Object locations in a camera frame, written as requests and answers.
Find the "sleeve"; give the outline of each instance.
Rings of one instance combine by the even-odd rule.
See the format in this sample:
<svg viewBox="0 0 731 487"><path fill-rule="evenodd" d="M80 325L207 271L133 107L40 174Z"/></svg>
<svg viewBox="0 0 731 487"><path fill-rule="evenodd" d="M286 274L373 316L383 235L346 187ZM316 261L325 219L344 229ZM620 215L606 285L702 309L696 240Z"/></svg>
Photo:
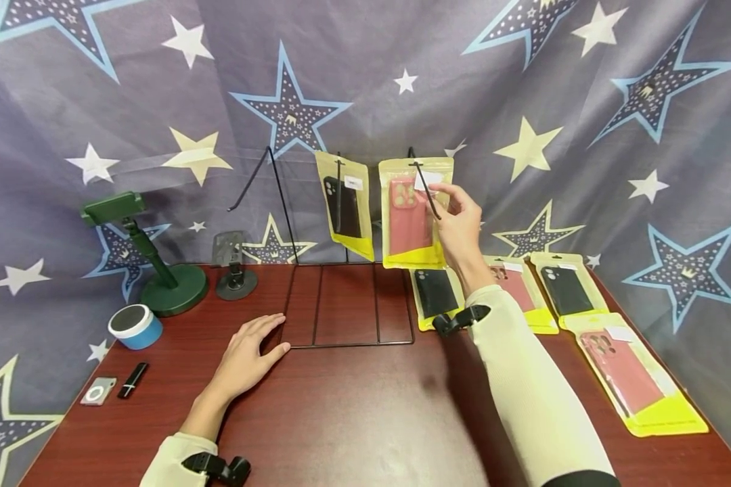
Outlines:
<svg viewBox="0 0 731 487"><path fill-rule="evenodd" d="M140 487L205 487L208 478L181 466L181 462L196 453L217 455L216 443L198 436L175 434L160 445Z"/></svg>
<svg viewBox="0 0 731 487"><path fill-rule="evenodd" d="M587 412L531 332L514 298L493 284L473 292L465 304L490 308L470 333L487 369L495 408L529 485L545 486L580 471L613 477Z"/></svg>

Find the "phone stand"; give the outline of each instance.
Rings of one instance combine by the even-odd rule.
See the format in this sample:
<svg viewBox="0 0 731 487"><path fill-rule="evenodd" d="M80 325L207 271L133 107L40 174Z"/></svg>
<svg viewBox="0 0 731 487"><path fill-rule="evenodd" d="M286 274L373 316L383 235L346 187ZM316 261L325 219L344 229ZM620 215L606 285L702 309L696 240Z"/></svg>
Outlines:
<svg viewBox="0 0 731 487"><path fill-rule="evenodd" d="M256 273L244 269L242 243L242 231L226 231L215 237L212 265L228 268L226 275L217 282L217 296L225 301L243 299L257 287Z"/></svg>
<svg viewBox="0 0 731 487"><path fill-rule="evenodd" d="M208 291L208 279L198 266L180 264L169 267L162 261L157 247L133 218L145 209L141 195L127 191L84 205L81 217L91 227L121 221L133 245L156 271L141 292L141 303L157 317L172 317L202 301Z"/></svg>

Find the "phone case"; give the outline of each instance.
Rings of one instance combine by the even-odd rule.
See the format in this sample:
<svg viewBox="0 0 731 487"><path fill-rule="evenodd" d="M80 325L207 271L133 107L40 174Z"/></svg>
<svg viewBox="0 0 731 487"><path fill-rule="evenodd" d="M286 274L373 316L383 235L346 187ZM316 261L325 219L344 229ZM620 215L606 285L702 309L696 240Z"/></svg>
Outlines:
<svg viewBox="0 0 731 487"><path fill-rule="evenodd" d="M390 181L390 253L400 254L433 244L427 201L414 189L412 177Z"/></svg>
<svg viewBox="0 0 731 487"><path fill-rule="evenodd" d="M422 316L429 318L458 308L447 271L428 269L414 272Z"/></svg>
<svg viewBox="0 0 731 487"><path fill-rule="evenodd" d="M520 304L520 309L523 312L536 309L531 294L528 292L528 287L525 286L525 281L523 281L523 273L506 269L502 264L490 266L490 273L499 286L508 292L517 304Z"/></svg>
<svg viewBox="0 0 731 487"><path fill-rule="evenodd" d="M663 392L627 342L613 340L606 330L583 333L579 339L626 415L633 416L663 399Z"/></svg>
<svg viewBox="0 0 731 487"><path fill-rule="evenodd" d="M577 271L562 267L544 267L541 269L541 277L544 278L544 286L555 305L555 311L560 316L594 309L585 288L579 282Z"/></svg>
<svg viewBox="0 0 731 487"><path fill-rule="evenodd" d="M357 212L357 194L354 189L344 186L341 181L341 228L336 231L336 222L338 222L338 179L326 177L323 179L325 183L325 196L328 199L328 212L330 213L330 222L333 225L333 231L339 235L347 237L355 237L360 239L360 214Z"/></svg>

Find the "desk surface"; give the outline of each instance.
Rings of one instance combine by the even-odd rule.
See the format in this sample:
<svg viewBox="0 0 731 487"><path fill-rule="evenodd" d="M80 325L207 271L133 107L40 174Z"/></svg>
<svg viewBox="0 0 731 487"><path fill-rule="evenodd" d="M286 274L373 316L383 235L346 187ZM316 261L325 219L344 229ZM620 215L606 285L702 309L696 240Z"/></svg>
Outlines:
<svg viewBox="0 0 731 487"><path fill-rule="evenodd" d="M74 404L22 485L138 485L157 446L181 425L217 368L231 334L285 304L284 339L294 344L310 342L318 296L317 343L375 342L375 317L382 342L411 338L401 271L334 266L320 280L319 267L296 267L294 275L292 266L252 268L260 281L246 300L224 302L210 291L195 309L163 319L164 334L152 347L131 352L115 344L95 374L121 383L136 363L149 362L143 383L129 400L112 392L102 407ZM540 340L582 399L624 486L731 486L731 452L715 432L631 436L571 335ZM521 483L487 376L463 335L441 340L417 333L412 345L291 350L233 404L220 448L224 457L252 462L248 487Z"/></svg>

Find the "yellow star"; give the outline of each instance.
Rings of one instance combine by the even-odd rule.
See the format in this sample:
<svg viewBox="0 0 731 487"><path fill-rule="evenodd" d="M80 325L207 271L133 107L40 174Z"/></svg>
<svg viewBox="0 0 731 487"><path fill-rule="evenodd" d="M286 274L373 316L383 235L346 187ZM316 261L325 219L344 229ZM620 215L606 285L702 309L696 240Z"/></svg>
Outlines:
<svg viewBox="0 0 731 487"><path fill-rule="evenodd" d="M514 169L512 170L510 183L528 166L541 170L550 170L550 164L544 157L544 148L547 147L552 139L555 138L555 135L558 135L561 130L562 127L559 127L550 130L550 132L536 135L531 124L523 117L523 123L520 124L520 137L518 141L493 152L493 154L514 159Z"/></svg>
<svg viewBox="0 0 731 487"><path fill-rule="evenodd" d="M179 144L181 152L163 164L162 167L191 169L192 174L195 175L195 179L198 180L198 184L201 186L203 186L203 181L206 180L206 174L210 168L233 169L230 164L215 155L218 132L203 137L197 142L172 127L171 133L176 139L176 143Z"/></svg>

